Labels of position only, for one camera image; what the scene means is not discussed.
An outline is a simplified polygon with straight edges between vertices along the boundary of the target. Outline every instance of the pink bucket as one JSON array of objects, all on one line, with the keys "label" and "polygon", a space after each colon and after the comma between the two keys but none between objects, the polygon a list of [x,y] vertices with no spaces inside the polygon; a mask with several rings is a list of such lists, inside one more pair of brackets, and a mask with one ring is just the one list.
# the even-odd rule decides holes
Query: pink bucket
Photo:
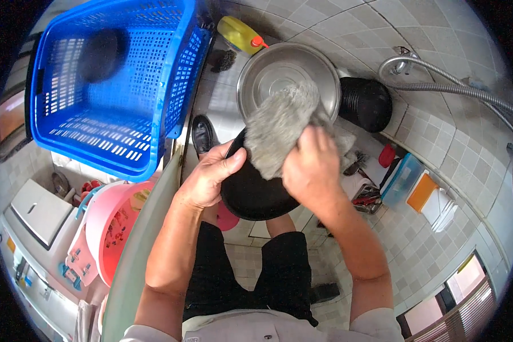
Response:
[{"label": "pink bucket", "polygon": [[154,184],[119,184],[99,194],[86,213],[86,239],[104,283],[112,284],[125,243]]}]

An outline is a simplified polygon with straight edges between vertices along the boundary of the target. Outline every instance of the stainless steel basin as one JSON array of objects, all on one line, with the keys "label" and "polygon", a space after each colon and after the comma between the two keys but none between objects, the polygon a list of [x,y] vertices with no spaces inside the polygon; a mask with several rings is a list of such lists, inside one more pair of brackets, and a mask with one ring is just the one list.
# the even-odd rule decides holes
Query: stainless steel basin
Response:
[{"label": "stainless steel basin", "polygon": [[237,81],[237,107],[247,118],[276,91],[303,80],[313,80],[331,121],[340,106],[340,80],[333,64],[321,52],[298,43],[277,43],[262,49],[244,66]]}]

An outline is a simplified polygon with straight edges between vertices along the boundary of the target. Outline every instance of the gray cleaning cloth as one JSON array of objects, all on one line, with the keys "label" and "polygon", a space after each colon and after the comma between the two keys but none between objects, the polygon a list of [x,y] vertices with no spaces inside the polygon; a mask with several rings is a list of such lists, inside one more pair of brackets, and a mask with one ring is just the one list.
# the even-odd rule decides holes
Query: gray cleaning cloth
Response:
[{"label": "gray cleaning cloth", "polygon": [[324,127],[335,140],[341,156],[339,172],[357,160],[349,151],[356,136],[335,133],[333,123],[321,104],[317,85],[305,81],[274,93],[247,119],[245,147],[262,178],[281,177],[281,167],[287,154],[308,124]]}]

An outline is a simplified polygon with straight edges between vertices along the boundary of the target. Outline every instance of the blue container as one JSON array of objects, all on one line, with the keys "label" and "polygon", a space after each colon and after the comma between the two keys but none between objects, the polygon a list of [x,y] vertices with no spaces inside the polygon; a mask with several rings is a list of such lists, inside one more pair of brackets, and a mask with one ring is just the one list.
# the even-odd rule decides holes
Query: blue container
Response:
[{"label": "blue container", "polygon": [[[30,87],[36,143],[124,180],[147,180],[166,137],[181,133],[209,47],[211,33],[198,18],[196,0],[96,0],[53,19]],[[102,29],[127,33],[127,57],[110,79],[89,84],[78,59]]]},{"label": "blue container", "polygon": [[424,165],[415,156],[407,153],[384,190],[382,202],[392,209],[403,206],[424,170]]}]

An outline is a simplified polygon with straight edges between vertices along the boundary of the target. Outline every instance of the black bucket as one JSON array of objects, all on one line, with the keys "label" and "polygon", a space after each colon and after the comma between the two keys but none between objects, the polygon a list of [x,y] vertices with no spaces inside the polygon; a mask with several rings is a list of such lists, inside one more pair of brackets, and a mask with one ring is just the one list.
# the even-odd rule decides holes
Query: black bucket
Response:
[{"label": "black bucket", "polygon": [[388,88],[374,79],[342,77],[338,115],[369,133],[383,131],[392,117]]}]

